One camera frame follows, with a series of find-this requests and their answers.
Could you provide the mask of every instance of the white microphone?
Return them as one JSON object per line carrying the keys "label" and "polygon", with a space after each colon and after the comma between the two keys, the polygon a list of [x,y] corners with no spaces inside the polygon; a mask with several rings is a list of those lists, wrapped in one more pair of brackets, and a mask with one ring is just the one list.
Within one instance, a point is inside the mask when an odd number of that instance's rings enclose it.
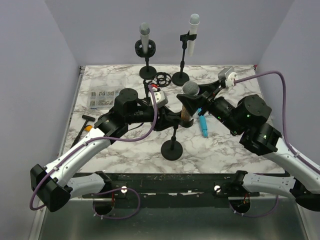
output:
{"label": "white microphone", "polygon": [[[200,23],[199,15],[192,14],[190,17],[189,23],[190,23],[189,35],[197,34],[197,28]],[[189,40],[188,41],[188,52],[189,52],[190,57],[194,54],[195,42],[196,42],[196,40]]]}
{"label": "white microphone", "polygon": [[[198,95],[199,91],[200,88],[194,81],[186,81],[182,86],[182,92],[187,95]],[[183,105],[181,110],[181,119],[184,122],[190,122],[192,120],[192,116]]]}
{"label": "white microphone", "polygon": [[149,49],[149,33],[150,33],[149,24],[145,22],[141,23],[139,31],[141,36],[143,53],[147,54]]}

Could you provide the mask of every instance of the gray wall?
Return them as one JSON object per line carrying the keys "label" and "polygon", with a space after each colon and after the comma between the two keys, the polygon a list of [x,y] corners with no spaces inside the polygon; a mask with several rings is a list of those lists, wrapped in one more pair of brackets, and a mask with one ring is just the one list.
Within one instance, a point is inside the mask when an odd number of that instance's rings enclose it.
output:
{"label": "gray wall", "polygon": [[186,64],[256,64],[293,0],[45,0],[81,65],[141,64],[134,44],[150,25],[157,51],[151,64],[179,64],[179,35],[200,15],[193,57]]}
{"label": "gray wall", "polygon": [[[258,65],[258,72],[279,70],[287,85],[289,141],[320,164],[320,1],[295,0]],[[276,75],[259,81],[282,130],[282,87]],[[313,213],[320,220],[319,213]]]}
{"label": "gray wall", "polygon": [[0,7],[0,239],[28,239],[30,169],[56,158],[78,64],[42,0]]}

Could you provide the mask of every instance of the microphone grille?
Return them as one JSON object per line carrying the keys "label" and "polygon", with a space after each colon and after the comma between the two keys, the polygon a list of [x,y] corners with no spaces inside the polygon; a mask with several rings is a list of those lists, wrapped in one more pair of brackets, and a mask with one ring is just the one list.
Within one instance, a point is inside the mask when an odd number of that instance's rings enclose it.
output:
{"label": "microphone grille", "polygon": [[149,24],[146,22],[141,23],[139,31],[142,35],[148,35],[150,33]]}
{"label": "microphone grille", "polygon": [[184,94],[197,95],[199,93],[199,86],[194,81],[187,81],[182,86],[182,91]]}
{"label": "microphone grille", "polygon": [[192,25],[197,25],[200,23],[200,18],[199,18],[199,15],[198,14],[192,14],[191,17],[190,17],[190,23]]}

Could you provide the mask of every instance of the clear plastic box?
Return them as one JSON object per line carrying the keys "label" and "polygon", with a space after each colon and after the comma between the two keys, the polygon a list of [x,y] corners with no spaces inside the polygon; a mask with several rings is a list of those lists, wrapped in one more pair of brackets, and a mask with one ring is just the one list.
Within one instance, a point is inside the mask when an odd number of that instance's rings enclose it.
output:
{"label": "clear plastic box", "polygon": [[116,96],[125,88],[125,85],[126,75],[124,73],[93,78],[89,87],[87,107],[90,109],[113,107]]}

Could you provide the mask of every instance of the blue tube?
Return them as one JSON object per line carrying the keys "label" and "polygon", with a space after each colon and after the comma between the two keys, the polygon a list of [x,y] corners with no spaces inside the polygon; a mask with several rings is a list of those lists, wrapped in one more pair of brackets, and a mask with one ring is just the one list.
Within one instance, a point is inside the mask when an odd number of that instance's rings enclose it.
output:
{"label": "blue tube", "polygon": [[202,134],[205,138],[208,137],[208,127],[205,116],[199,116],[199,122],[202,130]]}

